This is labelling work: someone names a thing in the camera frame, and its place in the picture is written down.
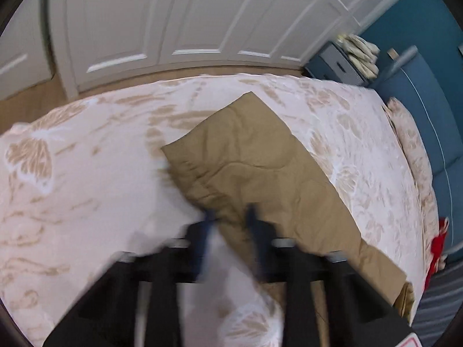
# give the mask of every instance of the blue wall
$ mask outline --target blue wall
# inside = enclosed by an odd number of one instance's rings
[[[401,54],[416,45],[442,87],[463,137],[463,56],[458,50],[463,31],[442,0],[399,0],[361,36],[381,49],[380,69],[392,61],[386,53],[390,48]]]

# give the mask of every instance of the upholstered headboard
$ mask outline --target upholstered headboard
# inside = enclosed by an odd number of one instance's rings
[[[455,253],[463,247],[463,142],[444,92],[415,46],[371,87],[385,103],[399,99],[414,117],[431,163],[439,216],[450,218],[444,250]]]

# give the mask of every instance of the red garment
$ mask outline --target red garment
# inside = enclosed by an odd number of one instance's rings
[[[431,243],[431,253],[433,254],[431,266],[429,267],[428,275],[426,276],[425,289],[429,286],[429,281],[431,276],[438,272],[439,262],[444,251],[445,237],[447,236],[447,230],[449,228],[449,219],[439,218],[439,236],[436,236],[432,239]]]

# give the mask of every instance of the mattress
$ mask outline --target mattress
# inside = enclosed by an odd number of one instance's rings
[[[430,252],[378,94],[291,76],[200,76],[75,101],[0,138],[0,297],[34,346],[115,252],[152,252],[200,220],[159,148],[249,91],[316,159],[367,243],[407,274],[416,308]],[[281,310],[217,231],[210,249],[202,285],[181,286],[185,344],[277,346]]]

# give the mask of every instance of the nightstand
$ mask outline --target nightstand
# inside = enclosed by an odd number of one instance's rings
[[[349,61],[344,51],[331,41],[326,43],[304,65],[304,70],[308,76],[318,80],[330,80],[363,87],[369,84],[369,81]]]

